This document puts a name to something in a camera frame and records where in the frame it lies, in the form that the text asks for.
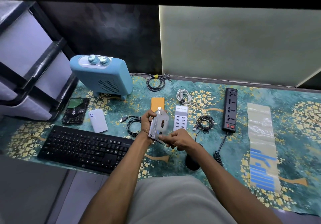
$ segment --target power strip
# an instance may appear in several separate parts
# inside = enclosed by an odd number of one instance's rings
[[[176,106],[173,131],[187,127],[188,106]]]
[[[236,107],[238,103],[238,90],[226,88],[224,100],[224,113],[222,130],[236,132]]]

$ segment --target person's right hand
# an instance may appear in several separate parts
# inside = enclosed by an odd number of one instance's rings
[[[185,129],[175,130],[168,136],[159,135],[159,138],[166,143],[167,147],[174,149],[177,146],[177,150],[185,150],[188,154],[198,145]]]

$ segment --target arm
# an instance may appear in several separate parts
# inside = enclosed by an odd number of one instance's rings
[[[125,223],[139,168],[153,140],[148,137],[151,110],[142,116],[142,129],[117,168],[89,202],[79,224]]]
[[[174,131],[162,140],[167,147],[185,150],[204,171],[218,201],[231,214],[238,224],[282,224],[273,211],[264,206],[245,186],[228,171],[184,130]]]

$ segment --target black keyboard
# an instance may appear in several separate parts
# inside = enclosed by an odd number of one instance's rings
[[[54,126],[38,158],[111,173],[134,140]]]

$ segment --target black computer mouse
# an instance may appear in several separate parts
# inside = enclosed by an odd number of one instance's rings
[[[185,159],[185,165],[188,169],[192,171],[196,171],[197,169],[200,168],[200,165],[193,160],[193,158],[187,154],[186,159]]]

